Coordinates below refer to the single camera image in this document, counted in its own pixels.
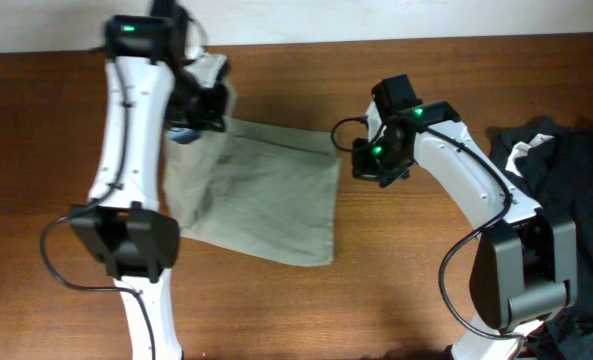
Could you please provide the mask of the khaki green shorts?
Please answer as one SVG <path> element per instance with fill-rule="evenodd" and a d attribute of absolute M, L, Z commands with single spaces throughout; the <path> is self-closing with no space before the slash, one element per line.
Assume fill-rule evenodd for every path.
<path fill-rule="evenodd" d="M 325 132 L 225 117 L 168 130 L 162 188 L 185 238 L 299 267 L 330 265 L 341 161 Z"/>

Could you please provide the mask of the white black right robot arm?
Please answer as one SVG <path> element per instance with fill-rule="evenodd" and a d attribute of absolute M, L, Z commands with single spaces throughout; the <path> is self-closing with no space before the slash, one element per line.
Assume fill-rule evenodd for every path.
<path fill-rule="evenodd" d="M 429 172 L 472 226 L 444 256 L 438 286 L 465 334 L 449 348 L 453 359 L 516 359 L 528 336 L 578 293 L 576 226 L 514 185 L 471 138 L 446 101 L 423 102 L 407 75 L 371 90 L 361 118 L 368 134 L 351 147 L 352 175 L 382 188 L 405 179 L 413 166 Z M 465 320 L 449 299 L 450 260 L 469 241 L 478 248 L 469 279 L 475 307 Z"/>

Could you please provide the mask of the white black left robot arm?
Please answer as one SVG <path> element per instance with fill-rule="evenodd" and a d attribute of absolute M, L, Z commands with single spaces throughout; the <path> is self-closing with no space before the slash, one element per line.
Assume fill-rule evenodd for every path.
<path fill-rule="evenodd" d="M 235 104 L 229 60 L 189 46 L 196 23 L 177 1 L 104 25 L 107 117 L 99 167 L 65 219 L 120 294 L 135 359 L 181 359 L 171 299 L 180 229 L 160 211 L 162 135 L 224 132 Z"/>

